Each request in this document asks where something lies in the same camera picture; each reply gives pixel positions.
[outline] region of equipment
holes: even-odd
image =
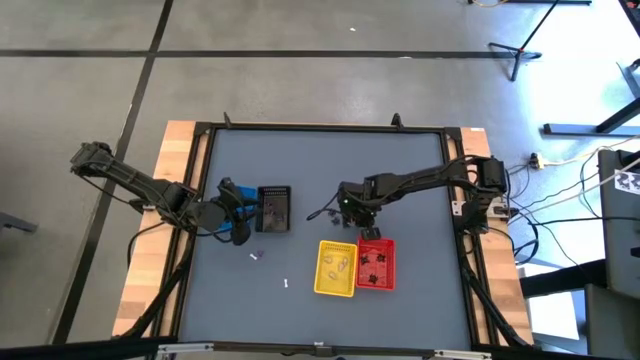
[[[475,165],[476,182],[468,179],[468,166]],[[487,209],[491,201],[507,191],[504,163],[495,158],[475,155],[452,160],[443,166],[428,168],[405,175],[384,173],[366,177],[362,184],[341,182],[338,204],[344,226],[355,224],[364,240],[380,239],[375,227],[376,213],[382,205],[402,199],[406,194],[440,186],[458,186],[471,195],[460,211],[455,210],[455,227],[469,233],[486,233]]]
[[[248,220],[255,214],[245,207],[256,205],[257,201],[245,198],[229,178],[220,181],[220,196],[201,201],[201,194],[194,189],[178,182],[153,179],[117,160],[105,143],[83,143],[71,164],[71,172],[89,183],[87,177],[106,178],[136,195],[138,198],[127,203],[139,213],[154,207],[164,222],[190,234],[214,236],[222,242],[232,241],[234,245],[244,244],[251,235]],[[232,224],[228,240],[216,233],[225,221]],[[209,233],[197,234],[198,227]]]

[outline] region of blue object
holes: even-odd
[[[258,188],[250,188],[250,187],[246,187],[246,186],[238,186],[238,189],[240,190],[240,192],[242,193],[242,196],[244,196],[245,199],[257,199],[258,198]],[[245,206],[245,208],[247,209],[247,213],[253,211],[253,208],[255,206],[251,205],[251,206]],[[240,214],[242,216],[242,212],[244,211],[242,209],[242,207],[236,208],[236,211],[238,211],[238,214]],[[231,230],[231,222],[230,221],[225,221],[224,223],[222,223],[222,225],[220,225],[220,227],[218,228],[218,230],[216,231],[216,233],[218,232],[226,232],[226,231],[230,231]]]

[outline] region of concrete floor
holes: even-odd
[[[3,1],[0,49],[147,50],[163,1],[105,4]],[[486,51],[489,41],[519,46],[547,8],[185,0],[174,4],[161,49]],[[556,9],[531,42],[544,57],[522,67],[516,83],[506,79],[506,60],[157,59],[125,160],[151,172],[167,120],[221,120],[223,111],[234,121],[362,124],[387,124],[399,112],[406,124],[484,127],[508,165],[531,152],[562,160],[615,140],[543,137],[541,125],[599,123],[630,102],[615,61],[637,57],[629,49],[639,42],[616,1],[594,0]],[[115,145],[143,61],[0,57],[0,210],[40,224],[36,234],[3,231],[0,238],[0,346],[47,340],[98,196],[69,173],[68,161],[83,141]],[[518,201],[573,184],[578,171],[573,164],[532,173]],[[589,199],[599,211],[597,193]],[[572,201],[538,218],[587,214]],[[138,225],[134,211],[112,203],[70,340],[109,337],[126,242]],[[553,229],[574,260],[603,257],[597,222]],[[518,244],[531,238],[522,222],[510,231]],[[571,265],[544,230],[537,260]]]

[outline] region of table leg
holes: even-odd
[[[525,298],[582,289],[587,284],[607,286],[604,259],[520,279]]]
[[[3,212],[0,212],[0,229],[4,227],[16,228],[26,232],[34,232],[38,228],[37,225],[34,225],[30,222],[27,222],[22,219],[18,219],[15,216],[11,216]]]

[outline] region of white cable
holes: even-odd
[[[629,165],[625,166],[625,167],[624,167],[624,168],[622,168],[620,171],[627,171],[627,170],[631,169],[632,167],[634,167],[634,166],[635,166],[636,164],[638,164],[638,163],[640,163],[640,158],[636,159],[636,161],[632,162],[631,164],[629,164]],[[545,205],[545,206],[543,206],[543,207],[541,207],[541,208],[537,208],[537,209],[535,209],[535,210],[531,210],[531,211],[529,211],[529,214],[528,214],[528,215],[531,215],[531,214],[537,213],[537,212],[538,212],[538,211],[540,211],[540,210],[548,209],[548,208],[550,208],[550,207],[552,207],[552,206],[555,206],[555,205],[558,205],[558,204],[562,204],[563,202],[569,201],[569,200],[571,200],[571,199],[575,199],[575,198],[577,198],[578,196],[580,196],[580,195],[582,195],[582,194],[586,194],[586,193],[588,193],[589,191],[591,191],[591,190],[593,190],[593,189],[599,188],[600,186],[602,186],[602,185],[604,185],[604,184],[608,183],[609,181],[613,180],[613,178],[615,178],[615,177],[616,177],[616,173],[614,172],[614,173],[613,173],[613,175],[611,175],[611,176],[609,176],[608,178],[606,178],[606,179],[602,180],[599,184],[594,185],[594,186],[592,186],[592,187],[590,187],[590,188],[588,188],[588,189],[585,189],[584,191],[580,191],[579,193],[577,193],[577,194],[575,194],[575,195],[573,195],[573,196],[570,196],[570,197],[568,197],[568,198],[566,198],[566,199],[562,199],[562,200],[556,201],[556,202],[554,202],[554,203],[551,203],[551,204],[549,204],[549,205]],[[520,219],[522,219],[522,218],[523,218],[523,216],[522,216],[522,215],[520,215],[520,217],[518,217],[518,218],[514,219],[514,220],[513,220],[513,222],[516,222],[516,221],[518,221],[518,220],[520,220]]]
[[[562,165],[566,165],[566,164],[569,164],[569,163],[572,163],[572,162],[575,162],[575,161],[578,161],[578,160],[584,159],[584,158],[586,158],[587,156],[591,156],[593,153],[598,152],[598,151],[603,150],[603,149],[613,150],[612,148],[613,148],[614,146],[622,145],[622,144],[624,144],[624,143],[626,143],[626,142],[628,142],[628,141],[631,141],[631,140],[637,139],[637,138],[639,138],[639,137],[640,137],[640,134],[635,135],[635,136],[633,136],[633,137],[630,137],[630,138],[628,138],[628,139],[626,139],[626,140],[623,140],[623,141],[617,142],[617,143],[615,143],[615,144],[599,146],[599,147],[597,147],[595,150],[593,150],[593,151],[591,151],[591,152],[588,152],[588,153],[586,153],[586,154],[578,155],[578,156],[574,157],[573,159],[569,159],[569,160],[565,160],[565,161],[558,161],[558,162],[544,161],[544,165],[545,165],[545,166],[547,166],[547,165],[548,165],[548,166],[562,166]]]

